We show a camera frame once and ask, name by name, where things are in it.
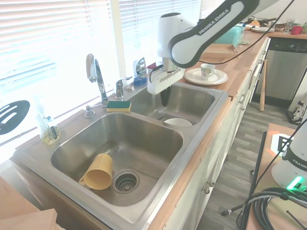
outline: window blinds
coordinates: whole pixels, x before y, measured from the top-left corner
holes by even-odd
[[[155,62],[156,26],[160,16],[179,12],[196,24],[200,5],[200,0],[119,0],[127,74],[132,73],[136,58],[145,57],[147,65]]]
[[[97,57],[106,84],[118,77],[111,17],[108,0],[1,0],[0,107],[38,96],[57,116],[99,96],[85,60],[88,53]],[[27,123],[33,127],[24,120],[0,138],[21,133]]]
[[[224,0],[203,0],[201,7],[201,18],[207,17],[212,13]]]

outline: yellow sponge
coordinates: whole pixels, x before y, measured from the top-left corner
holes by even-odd
[[[109,102],[106,110],[108,112],[129,112],[131,109],[131,102]]]

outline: drain strainer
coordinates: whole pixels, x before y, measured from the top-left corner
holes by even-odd
[[[131,193],[140,184],[139,175],[132,170],[124,170],[113,177],[113,189],[122,194]]]

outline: gray floor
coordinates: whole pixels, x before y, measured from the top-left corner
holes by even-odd
[[[288,123],[285,109],[265,105],[259,111],[259,103],[250,103],[244,113],[234,143],[225,160],[213,193],[197,230],[237,230],[236,218],[240,210],[229,216],[220,213],[242,204],[250,189],[249,171],[255,168],[262,133],[269,123],[296,128]]]

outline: double sink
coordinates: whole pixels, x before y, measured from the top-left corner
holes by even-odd
[[[110,228],[147,229],[226,98],[223,91],[176,83],[164,107],[160,95],[136,87],[125,91],[130,112],[108,113],[97,107],[92,118],[79,113],[64,122],[58,143],[46,146],[36,138],[19,148],[12,160]],[[122,100],[113,95],[109,99]],[[164,123],[170,118],[184,118],[193,126]],[[100,153],[113,159],[113,182],[108,189],[92,190],[78,181]]]

